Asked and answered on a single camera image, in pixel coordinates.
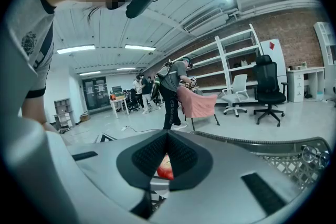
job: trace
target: white sneaker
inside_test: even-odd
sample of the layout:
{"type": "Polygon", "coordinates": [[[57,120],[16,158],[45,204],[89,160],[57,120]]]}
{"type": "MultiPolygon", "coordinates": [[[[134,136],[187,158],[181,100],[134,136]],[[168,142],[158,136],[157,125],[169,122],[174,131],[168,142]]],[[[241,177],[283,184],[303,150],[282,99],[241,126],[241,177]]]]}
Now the white sneaker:
{"type": "Polygon", "coordinates": [[[188,124],[186,124],[186,123],[185,123],[185,124],[182,124],[182,123],[181,123],[181,125],[179,125],[179,126],[173,124],[171,129],[172,129],[173,131],[179,131],[180,129],[182,129],[182,128],[186,128],[187,126],[188,126],[188,124]]]}

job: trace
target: shirt logo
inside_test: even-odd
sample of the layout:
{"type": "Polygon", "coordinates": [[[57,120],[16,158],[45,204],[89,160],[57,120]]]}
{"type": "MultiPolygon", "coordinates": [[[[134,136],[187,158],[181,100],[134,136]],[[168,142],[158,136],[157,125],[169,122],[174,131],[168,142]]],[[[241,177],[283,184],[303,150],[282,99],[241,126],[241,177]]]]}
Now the shirt logo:
{"type": "Polygon", "coordinates": [[[32,31],[28,32],[26,36],[22,39],[21,46],[28,56],[33,54],[36,41],[36,34],[33,34],[32,31]]]}

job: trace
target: pink blanket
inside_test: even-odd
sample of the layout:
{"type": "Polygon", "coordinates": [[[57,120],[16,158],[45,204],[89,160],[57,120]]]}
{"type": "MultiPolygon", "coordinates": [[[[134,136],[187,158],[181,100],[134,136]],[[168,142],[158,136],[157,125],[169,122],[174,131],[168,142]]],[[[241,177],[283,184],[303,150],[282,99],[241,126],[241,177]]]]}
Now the pink blanket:
{"type": "Polygon", "coordinates": [[[204,118],[215,114],[216,94],[201,96],[180,86],[177,89],[177,97],[187,118],[204,118]]]}

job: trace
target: backpack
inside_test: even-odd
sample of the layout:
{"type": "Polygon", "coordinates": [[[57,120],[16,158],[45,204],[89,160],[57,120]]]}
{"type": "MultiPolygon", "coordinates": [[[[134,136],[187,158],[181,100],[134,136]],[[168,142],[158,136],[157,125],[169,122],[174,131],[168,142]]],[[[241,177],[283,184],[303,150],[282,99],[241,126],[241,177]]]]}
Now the backpack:
{"type": "Polygon", "coordinates": [[[151,91],[151,100],[155,99],[158,92],[159,92],[159,87],[160,83],[162,80],[164,80],[165,77],[167,77],[169,74],[176,73],[175,72],[169,72],[171,67],[173,66],[175,62],[166,62],[160,69],[159,71],[155,74],[153,86],[152,86],[152,91],[151,91]]]}

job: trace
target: gray floor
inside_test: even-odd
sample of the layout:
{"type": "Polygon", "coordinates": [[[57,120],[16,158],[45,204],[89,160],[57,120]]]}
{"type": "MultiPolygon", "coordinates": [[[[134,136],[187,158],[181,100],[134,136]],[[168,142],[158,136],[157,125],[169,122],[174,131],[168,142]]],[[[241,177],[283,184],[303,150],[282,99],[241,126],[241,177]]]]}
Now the gray floor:
{"type": "MultiPolygon", "coordinates": [[[[277,127],[277,121],[267,116],[263,118],[260,125],[256,125],[256,120],[261,114],[253,115],[253,109],[263,109],[258,106],[246,107],[248,113],[239,112],[236,118],[233,112],[223,114],[224,106],[216,106],[216,115],[220,122],[217,126],[215,118],[194,119],[197,131],[212,133],[226,137],[262,140],[262,141],[285,141],[298,140],[309,137],[320,136],[324,138],[333,148],[336,138],[336,108],[333,102],[306,101],[303,103],[286,103],[279,105],[278,110],[284,110],[286,116],[281,119],[281,127],[277,127]]],[[[71,143],[93,143],[97,136],[106,133],[116,139],[122,139],[139,133],[127,128],[130,126],[136,131],[148,129],[161,129],[163,127],[165,108],[143,115],[142,110],[131,112],[127,116],[126,112],[119,112],[117,120],[112,109],[102,113],[94,114],[91,119],[80,123],[63,136],[71,143]]],[[[179,109],[179,116],[184,122],[184,116],[179,109]]],[[[188,127],[184,132],[191,132],[191,120],[187,119],[188,127]]]]}

